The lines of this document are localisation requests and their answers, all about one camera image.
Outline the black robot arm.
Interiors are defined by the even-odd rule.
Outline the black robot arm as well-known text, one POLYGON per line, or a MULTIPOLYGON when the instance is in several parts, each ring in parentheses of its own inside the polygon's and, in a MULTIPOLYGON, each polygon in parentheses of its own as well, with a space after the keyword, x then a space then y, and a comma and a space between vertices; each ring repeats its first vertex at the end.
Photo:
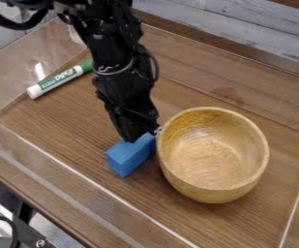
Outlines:
POLYGON ((25 22, 0 14, 0 26, 27 30, 47 13, 72 26, 92 55, 92 84, 121 138, 132 142, 156 129, 157 110, 149 92, 159 77, 157 62, 140 44, 141 21, 131 12, 132 0, 0 0, 32 11, 25 22))

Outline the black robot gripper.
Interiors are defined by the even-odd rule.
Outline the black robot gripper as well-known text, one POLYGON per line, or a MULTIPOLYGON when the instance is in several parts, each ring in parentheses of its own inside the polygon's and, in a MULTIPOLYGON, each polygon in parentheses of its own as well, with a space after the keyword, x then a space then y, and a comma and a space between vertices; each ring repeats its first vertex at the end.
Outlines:
POLYGON ((92 84, 104 102, 107 113, 120 137, 133 143, 144 133, 160 132, 157 110, 149 93, 155 84, 151 67, 131 67, 108 71, 93 69, 92 84))

